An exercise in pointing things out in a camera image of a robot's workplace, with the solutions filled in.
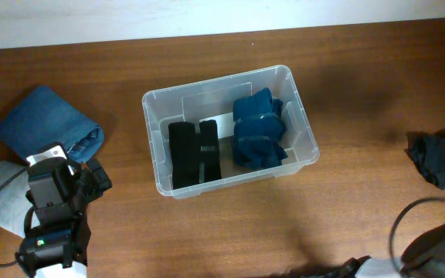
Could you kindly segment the dark grey taped cloth bundle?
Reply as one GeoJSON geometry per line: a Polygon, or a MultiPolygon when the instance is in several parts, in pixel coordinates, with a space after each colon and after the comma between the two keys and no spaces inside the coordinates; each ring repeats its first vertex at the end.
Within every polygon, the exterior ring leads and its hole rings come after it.
{"type": "Polygon", "coordinates": [[[445,129],[435,134],[413,133],[407,154],[427,182],[445,189],[445,129]]]}

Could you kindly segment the clear plastic storage container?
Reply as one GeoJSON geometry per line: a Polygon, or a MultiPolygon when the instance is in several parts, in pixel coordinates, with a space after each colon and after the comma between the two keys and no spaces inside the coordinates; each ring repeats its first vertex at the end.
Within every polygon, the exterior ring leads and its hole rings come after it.
{"type": "Polygon", "coordinates": [[[301,102],[291,70],[285,65],[151,90],[142,98],[156,188],[163,196],[176,199],[197,196],[221,188],[292,175],[315,163],[320,151],[301,102]],[[233,136],[219,139],[222,178],[174,190],[168,125],[179,121],[198,124],[203,118],[233,112],[233,103],[269,88],[284,103],[281,118],[287,131],[281,146],[287,158],[279,167],[253,170],[233,161],[233,136]]]}

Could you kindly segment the dark blue jeans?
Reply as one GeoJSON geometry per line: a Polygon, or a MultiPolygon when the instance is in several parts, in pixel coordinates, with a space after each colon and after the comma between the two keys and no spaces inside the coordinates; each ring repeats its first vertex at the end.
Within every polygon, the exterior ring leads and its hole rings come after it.
{"type": "Polygon", "coordinates": [[[60,143],[70,159],[83,163],[104,139],[98,123],[47,86],[36,87],[0,123],[0,140],[22,159],[60,143]]]}

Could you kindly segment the black cloth bundle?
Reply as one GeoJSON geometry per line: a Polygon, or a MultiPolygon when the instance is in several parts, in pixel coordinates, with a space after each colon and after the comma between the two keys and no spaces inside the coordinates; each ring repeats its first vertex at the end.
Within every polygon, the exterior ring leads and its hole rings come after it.
{"type": "Polygon", "coordinates": [[[215,120],[168,125],[174,190],[222,178],[215,120]]]}

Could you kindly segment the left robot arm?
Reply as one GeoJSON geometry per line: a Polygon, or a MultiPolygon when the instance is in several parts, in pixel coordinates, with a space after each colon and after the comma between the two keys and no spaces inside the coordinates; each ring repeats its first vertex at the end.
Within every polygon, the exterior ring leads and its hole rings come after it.
{"type": "Polygon", "coordinates": [[[70,159],[48,158],[28,168],[25,196],[32,207],[25,215],[25,238],[15,253],[27,276],[34,277],[37,270],[48,266],[87,265],[91,236],[87,206],[102,197],[112,182],[97,159],[86,165],[83,168],[70,159]]]}

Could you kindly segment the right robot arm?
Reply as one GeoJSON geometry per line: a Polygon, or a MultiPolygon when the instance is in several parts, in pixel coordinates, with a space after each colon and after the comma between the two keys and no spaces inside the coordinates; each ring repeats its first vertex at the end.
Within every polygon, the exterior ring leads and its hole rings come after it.
{"type": "Polygon", "coordinates": [[[364,257],[350,259],[346,264],[327,273],[326,277],[354,278],[400,278],[428,277],[445,278],[445,224],[440,225],[417,237],[394,260],[401,264],[398,271],[387,259],[364,257]]]}

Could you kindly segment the light blue jeans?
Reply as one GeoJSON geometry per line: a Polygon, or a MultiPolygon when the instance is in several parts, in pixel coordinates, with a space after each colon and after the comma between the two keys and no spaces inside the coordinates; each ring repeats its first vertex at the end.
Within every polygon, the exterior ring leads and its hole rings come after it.
{"type": "MultiPolygon", "coordinates": [[[[0,186],[25,167],[8,161],[0,161],[0,186]]],[[[31,202],[25,194],[29,190],[28,175],[24,171],[0,191],[0,227],[25,237],[24,221],[31,202]]]]}

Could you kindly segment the teal taped cloth bundle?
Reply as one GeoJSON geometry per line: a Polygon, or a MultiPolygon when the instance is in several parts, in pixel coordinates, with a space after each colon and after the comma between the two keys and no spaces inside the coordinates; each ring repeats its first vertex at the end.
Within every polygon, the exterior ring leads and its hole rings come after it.
{"type": "Polygon", "coordinates": [[[265,87],[233,104],[233,160],[242,167],[274,168],[287,153],[280,146],[287,131],[281,118],[283,101],[265,87]]]}

